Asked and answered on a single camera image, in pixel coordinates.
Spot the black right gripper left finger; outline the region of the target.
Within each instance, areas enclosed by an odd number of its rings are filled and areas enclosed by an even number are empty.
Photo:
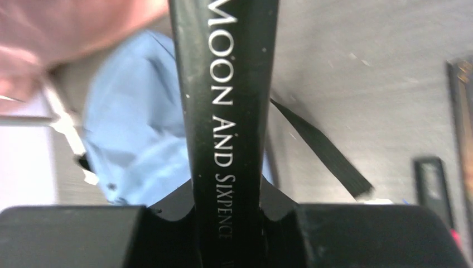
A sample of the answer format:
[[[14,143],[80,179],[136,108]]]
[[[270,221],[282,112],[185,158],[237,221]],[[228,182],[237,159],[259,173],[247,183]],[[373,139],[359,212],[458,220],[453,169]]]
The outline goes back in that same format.
[[[23,206],[1,213],[2,267],[200,267],[191,184],[143,206]]]

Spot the Three Days to See book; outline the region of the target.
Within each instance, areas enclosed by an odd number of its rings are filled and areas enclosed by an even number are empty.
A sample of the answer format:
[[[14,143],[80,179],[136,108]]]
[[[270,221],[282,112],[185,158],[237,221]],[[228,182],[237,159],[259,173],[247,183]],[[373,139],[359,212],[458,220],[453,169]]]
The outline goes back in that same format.
[[[472,231],[472,56],[447,62],[447,76],[462,173],[469,231]]]

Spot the black notebook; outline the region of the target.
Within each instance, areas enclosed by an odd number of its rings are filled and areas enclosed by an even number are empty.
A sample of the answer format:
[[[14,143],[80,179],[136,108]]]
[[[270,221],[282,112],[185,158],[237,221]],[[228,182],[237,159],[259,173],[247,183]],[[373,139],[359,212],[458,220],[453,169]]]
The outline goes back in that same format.
[[[278,1],[170,1],[203,267],[261,267]]]

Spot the blue backpack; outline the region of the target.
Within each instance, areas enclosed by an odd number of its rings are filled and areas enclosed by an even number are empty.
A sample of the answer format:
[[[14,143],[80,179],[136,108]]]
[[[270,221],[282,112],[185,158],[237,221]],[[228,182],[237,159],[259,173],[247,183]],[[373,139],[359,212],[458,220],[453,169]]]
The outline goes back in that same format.
[[[84,108],[85,167],[112,205],[151,206],[190,179],[173,41],[142,31],[101,66]]]

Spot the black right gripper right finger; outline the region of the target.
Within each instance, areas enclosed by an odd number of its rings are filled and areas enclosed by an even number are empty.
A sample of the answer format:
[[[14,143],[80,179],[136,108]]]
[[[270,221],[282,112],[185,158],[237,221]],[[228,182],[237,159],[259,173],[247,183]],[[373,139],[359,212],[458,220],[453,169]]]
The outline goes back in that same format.
[[[261,187],[268,267],[468,267],[440,218],[416,205],[297,204]]]

